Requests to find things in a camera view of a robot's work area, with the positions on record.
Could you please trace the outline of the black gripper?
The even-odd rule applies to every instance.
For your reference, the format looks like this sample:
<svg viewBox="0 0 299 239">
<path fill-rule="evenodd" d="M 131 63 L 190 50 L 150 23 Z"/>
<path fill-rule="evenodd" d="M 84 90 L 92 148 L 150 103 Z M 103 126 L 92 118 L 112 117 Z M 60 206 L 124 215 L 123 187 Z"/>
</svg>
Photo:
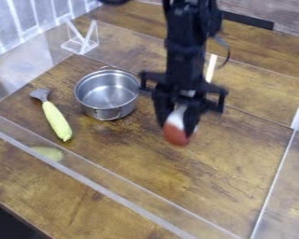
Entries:
<svg viewBox="0 0 299 239">
<path fill-rule="evenodd" d="M 222 113 L 228 90 L 207 81 L 203 75 L 206 50 L 202 46 L 166 44 L 166 71 L 140 71 L 140 89 L 152 93 L 159 126 L 164 125 L 176 104 L 187 105 L 184 132 L 196 132 L 202 113 Z"/>
</svg>

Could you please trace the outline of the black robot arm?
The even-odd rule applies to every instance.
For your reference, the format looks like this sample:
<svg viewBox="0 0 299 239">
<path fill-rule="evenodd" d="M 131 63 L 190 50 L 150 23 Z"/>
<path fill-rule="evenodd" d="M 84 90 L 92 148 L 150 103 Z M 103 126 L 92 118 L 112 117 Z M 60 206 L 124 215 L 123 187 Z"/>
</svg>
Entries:
<svg viewBox="0 0 299 239">
<path fill-rule="evenodd" d="M 167 22 L 166 71 L 140 71 L 140 88 L 152 92 L 159 126 L 176 105 L 184 105 L 184 135 L 195 132 L 207 111 L 222 113 L 228 90 L 206 80 L 206 43 L 222 28 L 216 0 L 163 0 Z"/>
</svg>

